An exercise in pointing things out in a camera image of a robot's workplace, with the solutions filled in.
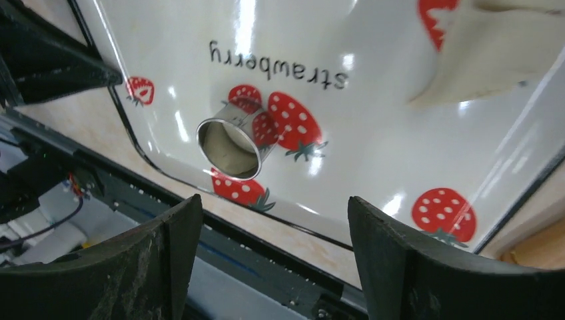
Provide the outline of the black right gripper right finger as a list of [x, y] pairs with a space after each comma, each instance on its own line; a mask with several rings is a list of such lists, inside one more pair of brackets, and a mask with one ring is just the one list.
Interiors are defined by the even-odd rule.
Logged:
[[523, 267], [437, 241], [360, 197], [348, 200], [370, 319], [563, 319], [564, 271]]

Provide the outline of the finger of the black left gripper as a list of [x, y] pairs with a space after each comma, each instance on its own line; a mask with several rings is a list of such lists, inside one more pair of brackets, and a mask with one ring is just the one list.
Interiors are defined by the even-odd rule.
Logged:
[[119, 71], [22, 1], [1, 2], [2, 106], [44, 103], [122, 82]]

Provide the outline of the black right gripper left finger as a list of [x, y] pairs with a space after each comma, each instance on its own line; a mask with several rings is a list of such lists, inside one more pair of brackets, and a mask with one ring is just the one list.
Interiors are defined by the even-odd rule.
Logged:
[[1, 270], [2, 319], [181, 319], [203, 225], [200, 195], [50, 263]]

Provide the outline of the white strawberry print tray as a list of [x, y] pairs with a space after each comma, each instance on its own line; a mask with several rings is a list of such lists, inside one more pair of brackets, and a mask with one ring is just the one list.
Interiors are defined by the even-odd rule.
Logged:
[[[77, 1], [138, 152], [161, 173], [344, 246], [358, 195], [480, 252], [564, 159], [564, 48], [537, 80], [414, 106], [460, 1]], [[253, 151], [204, 156], [205, 123]]]

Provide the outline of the dough scrap piece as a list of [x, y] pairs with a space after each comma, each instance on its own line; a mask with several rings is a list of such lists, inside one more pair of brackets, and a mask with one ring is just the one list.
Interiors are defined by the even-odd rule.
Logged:
[[564, 48], [563, 1], [460, 1], [414, 106], [475, 100], [537, 80]]

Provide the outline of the white dough lump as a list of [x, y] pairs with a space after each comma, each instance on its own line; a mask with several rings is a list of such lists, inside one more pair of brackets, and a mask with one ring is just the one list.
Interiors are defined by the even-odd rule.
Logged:
[[202, 150], [211, 165], [230, 177], [250, 179], [259, 168], [259, 160], [253, 151], [246, 151], [229, 136], [223, 123], [205, 123]]

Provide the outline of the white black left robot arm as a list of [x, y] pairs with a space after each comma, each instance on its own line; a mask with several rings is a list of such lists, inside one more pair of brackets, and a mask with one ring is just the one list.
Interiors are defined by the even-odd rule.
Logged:
[[[1, 110], [52, 102], [90, 89], [114, 87], [122, 75], [94, 50], [60, 30], [22, 1], [1, 2]], [[103, 199], [107, 187], [96, 169], [76, 163], [54, 147], [16, 133], [2, 138], [27, 156], [1, 172], [1, 223], [40, 206], [39, 198], [66, 184], [80, 204]]]

